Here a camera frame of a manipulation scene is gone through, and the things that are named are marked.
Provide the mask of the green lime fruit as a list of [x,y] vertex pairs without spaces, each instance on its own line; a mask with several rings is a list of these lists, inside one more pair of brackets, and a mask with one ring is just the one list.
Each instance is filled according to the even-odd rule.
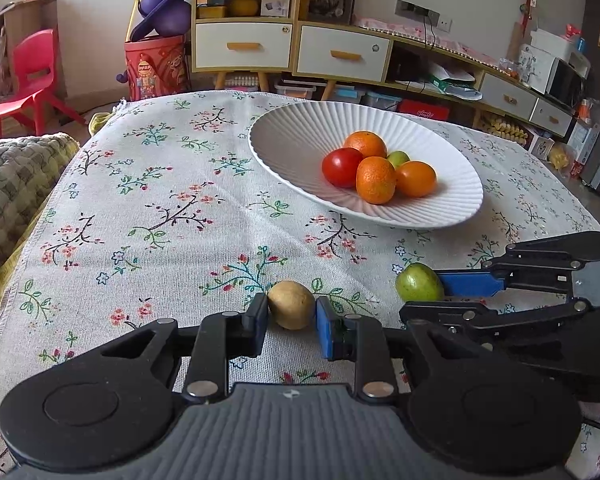
[[410,158],[404,151],[394,151],[387,156],[387,160],[394,168],[398,169],[403,164],[409,162]]
[[444,288],[438,274],[423,263],[411,263],[396,277],[396,292],[404,301],[441,301]]

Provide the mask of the smooth orange tomato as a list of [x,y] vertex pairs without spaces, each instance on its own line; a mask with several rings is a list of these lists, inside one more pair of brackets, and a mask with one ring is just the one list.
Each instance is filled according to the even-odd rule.
[[426,162],[404,162],[396,168],[396,188],[407,197],[425,197],[437,188],[437,174]]

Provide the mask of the textured orange mandarin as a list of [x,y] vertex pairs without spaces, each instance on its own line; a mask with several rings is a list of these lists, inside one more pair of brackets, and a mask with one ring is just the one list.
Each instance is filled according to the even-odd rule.
[[360,130],[351,133],[343,142],[343,146],[345,148],[354,148],[364,157],[376,156],[386,158],[388,155],[384,140],[378,134],[371,131]]

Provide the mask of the red tomato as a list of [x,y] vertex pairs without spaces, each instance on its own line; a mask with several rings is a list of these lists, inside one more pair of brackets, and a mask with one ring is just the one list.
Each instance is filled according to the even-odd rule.
[[337,188],[354,188],[358,165],[363,159],[364,155],[355,148],[338,148],[323,158],[322,174]]

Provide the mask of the floral white tablecloth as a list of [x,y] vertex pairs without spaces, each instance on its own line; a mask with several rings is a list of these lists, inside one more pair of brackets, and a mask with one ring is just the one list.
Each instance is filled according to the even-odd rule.
[[[250,150],[279,110],[283,167],[321,179],[351,133],[481,197],[418,202],[407,229],[312,202]],[[81,148],[0,288],[0,404],[26,378],[159,318],[195,325],[244,310],[289,280],[341,314],[400,322],[396,276],[409,264],[475,269],[509,244],[594,230],[597,220],[536,157],[465,127],[347,103],[206,91],[129,104]],[[12,468],[0,435],[0,474]]]

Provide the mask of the red box under console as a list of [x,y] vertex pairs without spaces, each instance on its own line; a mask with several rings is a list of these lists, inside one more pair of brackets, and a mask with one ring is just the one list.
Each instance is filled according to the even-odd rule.
[[410,99],[403,99],[400,102],[398,112],[442,122],[446,122],[450,116],[449,107]]

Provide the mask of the white ribbed plate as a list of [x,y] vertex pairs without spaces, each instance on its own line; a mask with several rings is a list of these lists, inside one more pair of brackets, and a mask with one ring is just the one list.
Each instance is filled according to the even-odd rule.
[[249,144],[260,165],[294,192],[383,226],[449,228],[483,202],[477,171],[457,148],[376,108],[289,104],[260,117]]

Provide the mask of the white microwave oven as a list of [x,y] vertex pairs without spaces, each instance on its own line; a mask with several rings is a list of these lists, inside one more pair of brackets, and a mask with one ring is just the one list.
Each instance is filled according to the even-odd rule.
[[559,103],[577,107],[591,63],[579,51],[571,51],[568,60],[524,44],[518,58],[519,80],[525,86]]

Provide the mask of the clear storage bin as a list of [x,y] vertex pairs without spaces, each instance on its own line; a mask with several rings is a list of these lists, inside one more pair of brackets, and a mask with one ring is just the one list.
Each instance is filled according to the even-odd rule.
[[259,77],[252,73],[230,74],[225,78],[225,88],[245,92],[259,91]]
[[274,84],[276,93],[287,98],[312,100],[317,88],[313,84],[300,84],[297,81],[281,80]]

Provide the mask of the low wooden tv console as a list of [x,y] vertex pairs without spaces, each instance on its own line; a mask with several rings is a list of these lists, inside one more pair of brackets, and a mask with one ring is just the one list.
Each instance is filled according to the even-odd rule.
[[535,136],[568,138],[573,111],[550,102],[497,65],[442,44],[430,26],[420,39],[394,30],[300,22],[292,72],[330,86],[355,82],[464,105],[474,126],[530,146]]

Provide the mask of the grey woven blanket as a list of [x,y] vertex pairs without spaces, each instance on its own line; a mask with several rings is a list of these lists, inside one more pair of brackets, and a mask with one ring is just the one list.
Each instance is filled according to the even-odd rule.
[[65,133],[0,140],[0,267],[79,150]]

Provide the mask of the red printed toy bucket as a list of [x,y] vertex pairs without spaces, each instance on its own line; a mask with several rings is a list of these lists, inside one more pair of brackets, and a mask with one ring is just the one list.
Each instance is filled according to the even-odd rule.
[[173,96],[189,88],[183,36],[153,36],[124,45],[132,101]]

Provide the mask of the wooden shelf cabinet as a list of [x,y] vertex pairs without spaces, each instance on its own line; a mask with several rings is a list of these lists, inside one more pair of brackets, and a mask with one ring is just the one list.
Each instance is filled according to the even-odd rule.
[[232,73],[253,74],[258,88],[294,70],[300,0],[193,0],[192,57],[195,78],[208,75],[216,90]]

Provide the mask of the red plastic child chair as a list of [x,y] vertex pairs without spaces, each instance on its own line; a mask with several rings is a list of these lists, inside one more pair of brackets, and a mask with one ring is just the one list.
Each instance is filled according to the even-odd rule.
[[35,32],[23,39],[12,54],[18,89],[13,96],[0,103],[0,139],[3,136],[2,119],[5,117],[14,118],[24,128],[42,136],[46,125],[46,105],[86,125],[85,119],[76,110],[55,96],[58,81],[58,38],[55,29]]

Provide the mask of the wall power socket strip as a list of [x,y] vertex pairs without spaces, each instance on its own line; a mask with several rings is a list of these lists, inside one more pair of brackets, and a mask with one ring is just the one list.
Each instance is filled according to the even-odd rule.
[[405,0],[396,0],[394,14],[401,18],[424,22],[442,32],[450,32],[453,24],[449,16]]

